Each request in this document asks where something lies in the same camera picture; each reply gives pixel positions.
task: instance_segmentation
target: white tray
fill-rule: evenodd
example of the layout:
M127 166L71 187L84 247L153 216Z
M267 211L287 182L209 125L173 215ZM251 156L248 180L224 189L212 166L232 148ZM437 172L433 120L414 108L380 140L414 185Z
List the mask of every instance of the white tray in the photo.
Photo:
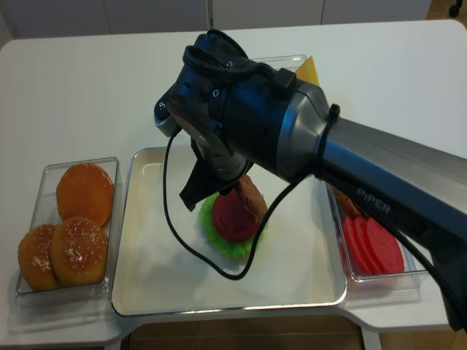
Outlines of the white tray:
M173 237L163 214L162 168L165 148L143 149L132 162L112 304L122 316L223 312L264 306L329 306L347 291L325 183L302 182L275 210L249 273L224 279L187 252ZM179 193L196 158L186 145L172 146L168 168L171 220L194 249L231 273L243 260L221 257L204 240L198 219ZM267 204L287 185L259 166L249 175Z

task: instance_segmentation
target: wooden floor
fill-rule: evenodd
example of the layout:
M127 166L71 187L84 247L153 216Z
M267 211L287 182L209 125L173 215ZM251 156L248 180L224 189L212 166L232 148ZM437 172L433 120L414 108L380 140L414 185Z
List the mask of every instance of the wooden floor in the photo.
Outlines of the wooden floor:
M433 0L427 20L449 18L454 3ZM467 28L467 4L456 20ZM466 334L451 330L381 333L379 338L382 350L467 350ZM125 338L121 349L360 350L363 341L360 328L343 317L300 316L147 324Z

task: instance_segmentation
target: yellow cheese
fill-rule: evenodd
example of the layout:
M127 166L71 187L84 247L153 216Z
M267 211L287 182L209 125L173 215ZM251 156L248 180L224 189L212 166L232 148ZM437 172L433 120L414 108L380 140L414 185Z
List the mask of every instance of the yellow cheese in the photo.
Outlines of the yellow cheese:
M318 79L316 67L314 66L313 57L308 58L295 73L297 74L297 78L300 80L311 82L312 84L320 86L320 81Z

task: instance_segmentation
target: white cabinet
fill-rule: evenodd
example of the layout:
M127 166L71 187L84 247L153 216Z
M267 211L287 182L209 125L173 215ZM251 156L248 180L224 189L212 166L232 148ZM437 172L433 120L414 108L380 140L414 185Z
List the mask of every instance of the white cabinet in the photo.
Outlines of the white cabinet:
M206 0L104 0L113 34L208 29Z
M9 33L7 24L3 20L3 17L1 16L0 13L0 50L5 45L12 39L11 34Z
M101 1L4 0L3 5L20 38L110 34Z
M321 22L324 0L212 0L216 29L311 26Z
M321 24L424 20L430 3L431 0L325 0Z

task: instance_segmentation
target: brown patty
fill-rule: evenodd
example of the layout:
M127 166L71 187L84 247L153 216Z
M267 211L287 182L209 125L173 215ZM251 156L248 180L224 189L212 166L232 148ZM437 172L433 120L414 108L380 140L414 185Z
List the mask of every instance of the brown patty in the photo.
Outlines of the brown patty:
M260 222L266 215L268 206L258 188L252 183L251 178L248 175L242 176L236 184L235 190L245 208L255 217L256 221Z
M335 187L331 186L331 191L336 197L337 203L342 207L345 213L350 217L350 219L354 219L360 215L366 216L366 213L360 210L352 200L347 197L344 193L336 189Z

